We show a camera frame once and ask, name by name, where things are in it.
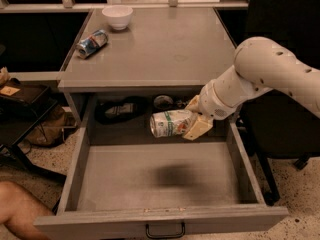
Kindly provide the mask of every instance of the human leg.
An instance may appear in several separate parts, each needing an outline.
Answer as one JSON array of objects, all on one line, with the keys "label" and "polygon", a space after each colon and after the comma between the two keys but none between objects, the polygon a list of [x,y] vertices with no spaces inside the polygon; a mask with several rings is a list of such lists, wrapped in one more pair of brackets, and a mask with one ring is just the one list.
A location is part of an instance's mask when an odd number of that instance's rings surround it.
[{"label": "human leg", "polygon": [[0,182],[0,223],[22,240],[47,240],[48,238],[33,226],[38,216],[53,213],[36,197],[20,185]]}]

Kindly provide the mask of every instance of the floor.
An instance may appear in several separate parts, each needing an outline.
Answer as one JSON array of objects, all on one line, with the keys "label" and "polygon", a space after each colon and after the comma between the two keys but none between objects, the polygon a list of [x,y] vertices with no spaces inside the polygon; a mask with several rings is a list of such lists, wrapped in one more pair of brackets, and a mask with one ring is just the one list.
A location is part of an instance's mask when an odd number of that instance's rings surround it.
[{"label": "floor", "polygon": [[[33,163],[48,169],[66,174],[77,140],[76,131],[70,135],[65,143],[55,148],[39,148],[33,146],[27,154]],[[253,169],[263,189],[266,182],[260,171],[256,159],[251,158]],[[320,239],[320,160],[312,159],[302,171],[296,171],[292,161],[270,161],[276,182],[279,186],[281,199],[275,205],[286,206],[290,216],[266,232],[208,234],[185,236],[184,240],[318,240]],[[62,185],[31,175],[28,172],[16,170],[2,165],[0,167],[0,180],[15,181],[39,198],[45,205],[52,208],[59,198]],[[15,240],[4,226],[0,226],[1,240]]]}]

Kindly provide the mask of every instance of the black chair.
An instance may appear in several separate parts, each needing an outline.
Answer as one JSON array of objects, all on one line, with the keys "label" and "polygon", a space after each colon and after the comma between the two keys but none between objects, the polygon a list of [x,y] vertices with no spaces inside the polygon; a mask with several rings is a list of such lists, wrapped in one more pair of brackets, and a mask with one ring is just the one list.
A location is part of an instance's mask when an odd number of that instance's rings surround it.
[{"label": "black chair", "polygon": [[[250,0],[245,38],[251,36],[268,37],[320,69],[320,0]],[[275,90],[243,104],[240,119],[246,149],[257,154],[270,187],[266,203],[273,205],[280,195],[268,158],[298,159],[302,169],[320,156],[320,119]]]}]

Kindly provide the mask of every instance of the open drawer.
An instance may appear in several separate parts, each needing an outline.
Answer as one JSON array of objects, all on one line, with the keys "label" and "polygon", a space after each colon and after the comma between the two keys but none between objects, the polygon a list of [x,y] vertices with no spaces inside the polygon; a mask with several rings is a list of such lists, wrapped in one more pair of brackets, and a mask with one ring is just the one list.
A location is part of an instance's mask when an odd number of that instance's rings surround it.
[{"label": "open drawer", "polygon": [[268,207],[234,123],[194,142],[154,138],[147,114],[117,126],[94,120],[90,98],[51,239],[99,240],[268,230],[288,211]]}]

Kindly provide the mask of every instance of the drawer handle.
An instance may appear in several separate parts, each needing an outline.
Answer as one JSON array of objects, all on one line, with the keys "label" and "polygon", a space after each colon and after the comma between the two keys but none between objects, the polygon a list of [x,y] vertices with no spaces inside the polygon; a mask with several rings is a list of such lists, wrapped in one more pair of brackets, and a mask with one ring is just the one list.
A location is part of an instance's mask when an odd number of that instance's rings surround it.
[{"label": "drawer handle", "polygon": [[146,225],[146,235],[150,239],[175,239],[175,238],[183,237],[185,232],[186,232],[186,229],[183,222],[181,223],[181,232],[175,235],[152,235],[150,233],[149,224]]}]

